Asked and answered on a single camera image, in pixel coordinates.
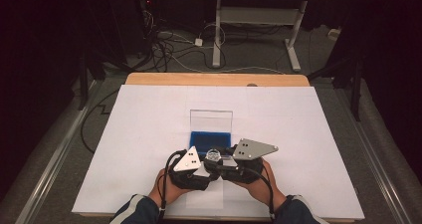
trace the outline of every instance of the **dark blue sleeve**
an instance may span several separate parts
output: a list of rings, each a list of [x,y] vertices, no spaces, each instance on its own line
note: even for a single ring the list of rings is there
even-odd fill
[[[289,195],[288,199],[276,211],[277,224],[318,224],[327,223],[312,214],[307,202],[300,196]]]
[[[133,195],[113,216],[110,224],[155,224],[159,210],[152,199]]]

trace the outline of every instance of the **hand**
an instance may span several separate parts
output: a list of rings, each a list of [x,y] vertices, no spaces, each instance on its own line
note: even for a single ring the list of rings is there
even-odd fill
[[[161,207],[161,195],[163,194],[163,190],[164,190],[163,183],[164,183],[164,168],[158,172],[158,175],[155,178],[154,186],[152,187],[152,190],[148,195],[148,197],[151,198],[157,204],[158,207]],[[165,199],[167,201],[167,205],[174,202],[177,198],[179,198],[179,196],[187,192],[193,191],[191,189],[180,189],[177,186],[175,186],[171,182],[171,179],[168,176],[168,173],[167,173],[166,183],[167,185],[166,185],[166,191],[165,191]]]
[[[263,164],[264,168],[262,171],[262,175],[267,178],[267,180],[269,180],[271,183],[271,187],[273,189],[274,210],[277,210],[286,201],[286,196],[277,187],[276,178],[274,176],[273,169],[271,169],[270,163],[263,159]],[[266,204],[267,206],[270,205],[270,190],[267,184],[261,178],[250,184],[241,182],[233,183],[246,188],[249,191],[249,194],[251,194],[251,196],[257,199],[258,201]]]

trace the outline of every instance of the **gray carpet floor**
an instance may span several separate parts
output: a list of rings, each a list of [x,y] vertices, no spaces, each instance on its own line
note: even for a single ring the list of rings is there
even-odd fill
[[[173,53],[173,56],[178,57],[193,50],[202,51],[204,55],[199,52],[191,52],[177,58],[178,62],[172,60],[168,63],[167,72],[193,72],[189,69],[207,72],[242,69],[233,71],[233,73],[272,74],[274,72],[251,68],[261,67],[275,70],[279,73],[293,74],[283,44],[284,39],[289,38],[290,29],[283,27],[275,32],[273,30],[274,34],[273,32],[272,34],[265,34],[266,31],[270,31],[269,29],[260,31],[261,33],[251,32],[248,34],[248,39],[246,39],[245,33],[236,28],[232,28],[232,31],[227,31],[226,42],[222,47],[225,57],[225,67],[222,70],[214,71],[205,67],[204,57],[207,64],[210,65],[212,50],[192,49]],[[181,36],[173,36],[174,39],[178,40],[187,39],[193,41],[196,37],[183,31],[168,32],[174,32]],[[295,44],[295,49],[302,66],[299,74],[307,75],[324,66],[334,45],[334,41],[326,37],[327,32],[328,28],[326,27],[321,27],[311,32],[300,32]],[[174,51],[190,46],[179,42],[169,43],[174,47]],[[204,46],[212,46],[212,42],[206,42]],[[136,57],[129,57],[129,59],[130,63],[138,61]],[[126,75],[112,66],[105,64],[105,70],[107,72],[106,79],[103,82],[96,83],[97,92],[91,92],[90,109],[93,109],[95,104],[110,95],[125,82]],[[392,208],[385,199],[385,193],[380,188],[380,182],[376,178],[376,175],[374,175],[374,171],[369,164],[370,161],[362,147],[362,137],[356,131],[356,122],[350,118],[349,110],[344,105],[344,98],[347,99],[348,91],[333,89],[330,79],[323,78],[312,81],[312,86],[316,87],[316,92],[329,127],[365,214],[365,219],[358,221],[358,223],[400,223],[397,222],[397,217],[391,211]],[[379,161],[382,163],[386,174],[394,185],[396,195],[400,197],[402,205],[407,211],[409,220],[406,219],[403,223],[420,223],[420,220],[422,220],[421,185],[395,146],[391,135],[383,124],[382,118],[371,101],[371,96],[365,83],[362,85],[361,92],[361,122],[358,125],[363,128],[367,139],[373,145],[374,150],[376,150]],[[64,133],[71,128],[72,123],[80,113],[77,111],[80,101],[78,93],[78,87],[75,87],[76,95],[74,100],[36,147],[13,187],[1,203],[0,223],[16,222],[58,144],[62,142]],[[85,122],[84,139],[87,146],[91,149],[95,149],[99,143],[108,119],[106,113],[111,111],[115,98],[116,94],[113,94],[103,101],[102,105],[105,105],[105,112],[102,113],[102,109],[94,109]],[[74,134],[69,153],[64,158],[63,165],[53,185],[48,190],[47,196],[41,200],[42,205],[39,210],[36,210],[36,215],[31,220],[32,223],[108,222],[108,217],[82,217],[71,212],[93,158],[93,155],[82,143],[80,128]]]

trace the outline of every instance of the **white desk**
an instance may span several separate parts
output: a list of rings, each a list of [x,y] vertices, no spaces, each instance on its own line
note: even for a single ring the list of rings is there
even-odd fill
[[[217,0],[213,67],[220,67],[220,50],[222,45],[220,38],[221,23],[293,25],[291,38],[285,40],[285,46],[293,71],[299,72],[301,70],[301,65],[299,64],[294,44],[301,28],[307,4],[307,1],[302,1],[301,6],[298,9],[243,8],[223,7],[221,6],[221,0]]]
[[[211,76],[195,77],[203,82]],[[277,145],[280,150],[266,159],[279,187],[304,196],[316,215],[364,218],[311,87],[122,86],[73,212],[112,215],[132,194],[149,193],[168,156],[188,146],[189,112],[198,109],[233,111],[233,144],[245,137]],[[165,218],[267,219],[268,208],[218,180],[180,197]]]

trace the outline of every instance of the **person's right hand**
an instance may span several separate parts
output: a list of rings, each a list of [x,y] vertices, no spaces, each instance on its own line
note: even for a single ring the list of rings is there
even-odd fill
[[[271,168],[270,163],[263,159],[263,164],[264,168],[262,171],[262,175],[267,178],[267,180],[269,180],[271,183],[271,187],[273,189],[274,210],[277,210],[286,201],[286,196],[277,187],[276,178],[274,176],[273,169]],[[270,190],[267,184],[261,178],[250,184],[241,182],[233,183],[246,188],[249,191],[249,194],[251,194],[251,196],[257,199],[258,201],[266,204],[267,206],[270,205]]]

